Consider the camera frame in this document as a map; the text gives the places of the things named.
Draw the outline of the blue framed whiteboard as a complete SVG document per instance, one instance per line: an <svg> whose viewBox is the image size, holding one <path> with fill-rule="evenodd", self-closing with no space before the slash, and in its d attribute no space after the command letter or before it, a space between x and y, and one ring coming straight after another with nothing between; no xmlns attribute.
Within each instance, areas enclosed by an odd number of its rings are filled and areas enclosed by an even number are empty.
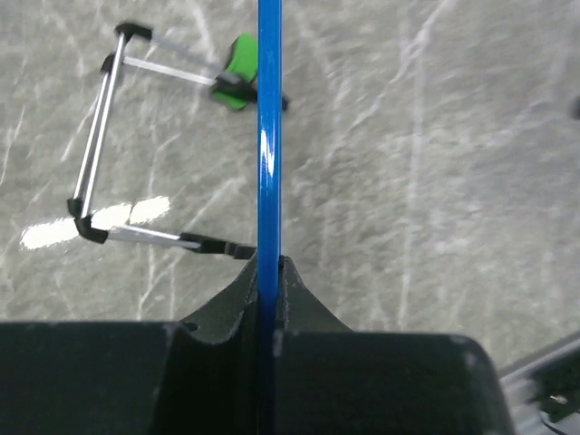
<svg viewBox="0 0 580 435"><path fill-rule="evenodd" d="M258 3L257 308L259 333L258 432L273 434L273 336L281 249L282 2Z"/></svg>

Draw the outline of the green whiteboard eraser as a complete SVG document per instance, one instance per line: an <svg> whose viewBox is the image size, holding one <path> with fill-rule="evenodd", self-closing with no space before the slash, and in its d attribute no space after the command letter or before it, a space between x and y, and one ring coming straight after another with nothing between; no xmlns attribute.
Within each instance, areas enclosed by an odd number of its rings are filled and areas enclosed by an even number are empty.
<svg viewBox="0 0 580 435"><path fill-rule="evenodd" d="M241 34L231 45L224 71L210 88L211 96L232 111L241 111L257 102L258 42L249 33Z"/></svg>

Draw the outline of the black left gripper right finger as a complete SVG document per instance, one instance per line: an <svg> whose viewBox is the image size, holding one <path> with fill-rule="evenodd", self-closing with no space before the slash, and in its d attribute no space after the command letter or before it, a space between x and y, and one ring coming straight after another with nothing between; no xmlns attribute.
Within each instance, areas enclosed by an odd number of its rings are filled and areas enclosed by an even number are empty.
<svg viewBox="0 0 580 435"><path fill-rule="evenodd" d="M275 332L278 434L511 434L498 374L454 333L355 332L279 266Z"/></svg>

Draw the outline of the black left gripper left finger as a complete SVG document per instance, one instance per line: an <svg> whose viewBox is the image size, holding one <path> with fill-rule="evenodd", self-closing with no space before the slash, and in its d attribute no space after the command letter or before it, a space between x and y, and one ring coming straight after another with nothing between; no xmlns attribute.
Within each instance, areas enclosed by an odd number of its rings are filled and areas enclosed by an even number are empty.
<svg viewBox="0 0 580 435"><path fill-rule="evenodd" d="M253 434L256 264L180 321L1 325L4 434Z"/></svg>

